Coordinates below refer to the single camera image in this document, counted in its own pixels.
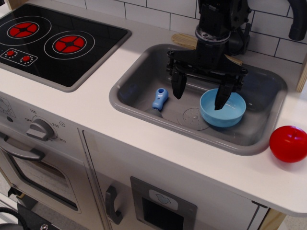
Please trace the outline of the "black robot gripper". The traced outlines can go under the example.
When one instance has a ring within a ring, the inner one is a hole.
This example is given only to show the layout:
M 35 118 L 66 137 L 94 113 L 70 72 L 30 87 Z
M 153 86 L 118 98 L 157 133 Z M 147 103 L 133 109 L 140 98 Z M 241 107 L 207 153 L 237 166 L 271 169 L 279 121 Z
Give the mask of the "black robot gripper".
M 186 87 L 187 77 L 218 85 L 214 109 L 220 110 L 233 91 L 241 90 L 248 74 L 226 56 L 227 43 L 237 28 L 197 26 L 195 50 L 172 50 L 167 53 L 166 68 L 171 75 L 173 95 L 180 99 Z

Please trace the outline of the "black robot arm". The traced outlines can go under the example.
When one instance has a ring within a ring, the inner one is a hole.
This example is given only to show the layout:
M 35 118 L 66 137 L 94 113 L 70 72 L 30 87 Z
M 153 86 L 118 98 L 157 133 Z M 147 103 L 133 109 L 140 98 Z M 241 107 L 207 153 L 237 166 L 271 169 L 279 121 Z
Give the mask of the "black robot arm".
M 196 49 L 169 51 L 166 66 L 171 75 L 173 94 L 180 99 L 188 77 L 219 86 L 215 110 L 223 108 L 231 93 L 242 88 L 248 70 L 230 61 L 226 44 L 231 34 L 248 20 L 246 0 L 200 0 L 200 20 L 196 27 Z

